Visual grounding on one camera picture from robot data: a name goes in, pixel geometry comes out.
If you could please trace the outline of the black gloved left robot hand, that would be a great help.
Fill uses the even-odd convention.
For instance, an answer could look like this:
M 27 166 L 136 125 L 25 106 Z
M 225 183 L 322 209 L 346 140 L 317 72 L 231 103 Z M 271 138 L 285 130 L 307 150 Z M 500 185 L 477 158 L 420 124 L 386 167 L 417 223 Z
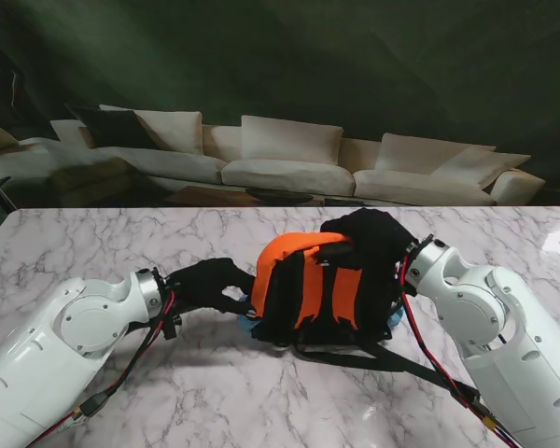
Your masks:
M 254 281 L 253 275 L 239 269 L 230 258 L 199 261 L 166 277 L 166 285 L 175 294 L 170 315 L 201 308 L 235 315 L 254 315 L 255 309 L 248 301 L 238 301 L 223 293 L 227 287 L 238 287 L 249 295 Z

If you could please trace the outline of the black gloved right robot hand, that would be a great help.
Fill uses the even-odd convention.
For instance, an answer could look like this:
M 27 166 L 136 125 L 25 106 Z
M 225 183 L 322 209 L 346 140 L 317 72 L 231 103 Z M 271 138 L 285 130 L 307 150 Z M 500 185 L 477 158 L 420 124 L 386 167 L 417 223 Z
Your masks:
M 339 233 L 352 244 L 352 252 L 341 256 L 338 266 L 365 269 L 390 278 L 407 250 L 419 241 L 395 218 L 384 211 L 361 208 L 321 225 L 322 232 Z

